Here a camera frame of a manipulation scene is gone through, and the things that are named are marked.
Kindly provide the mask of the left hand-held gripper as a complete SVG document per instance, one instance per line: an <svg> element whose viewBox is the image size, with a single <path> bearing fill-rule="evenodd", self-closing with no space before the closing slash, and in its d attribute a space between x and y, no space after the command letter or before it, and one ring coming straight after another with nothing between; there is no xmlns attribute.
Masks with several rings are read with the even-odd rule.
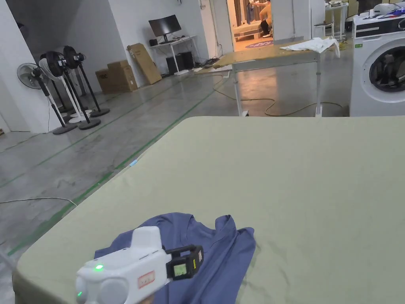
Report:
<svg viewBox="0 0 405 304"><path fill-rule="evenodd" d="M133 230L130 247L90 260L76 274L79 304L138 304L172 281L192 278L204 260L203 247L166 250L159 228Z"/></svg>

